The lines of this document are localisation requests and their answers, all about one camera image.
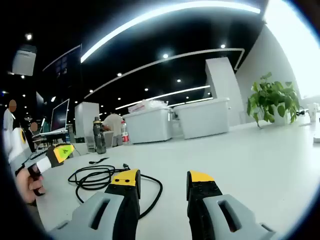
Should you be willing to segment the person's left hand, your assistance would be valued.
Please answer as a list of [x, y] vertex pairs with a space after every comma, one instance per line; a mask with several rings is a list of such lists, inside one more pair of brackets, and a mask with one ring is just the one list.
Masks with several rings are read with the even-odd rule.
[[38, 190], [40, 194], [45, 194], [46, 190], [43, 186], [44, 177], [41, 175], [34, 180], [26, 168], [22, 168], [16, 176], [16, 187], [20, 196], [26, 204], [32, 204], [38, 197], [34, 190]]

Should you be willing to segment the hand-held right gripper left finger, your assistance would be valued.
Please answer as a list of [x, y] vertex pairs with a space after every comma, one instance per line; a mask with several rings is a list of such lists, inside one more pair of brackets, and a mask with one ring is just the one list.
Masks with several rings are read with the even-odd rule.
[[96, 192], [49, 234], [54, 240], [134, 240], [140, 198], [140, 170], [120, 172], [105, 192]]

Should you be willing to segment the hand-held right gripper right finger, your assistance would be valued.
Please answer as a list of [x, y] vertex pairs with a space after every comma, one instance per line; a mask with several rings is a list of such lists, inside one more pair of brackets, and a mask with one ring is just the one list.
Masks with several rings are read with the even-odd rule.
[[187, 216], [193, 240], [276, 240], [278, 234], [256, 221], [254, 213], [230, 194], [223, 194], [213, 177], [187, 172]]

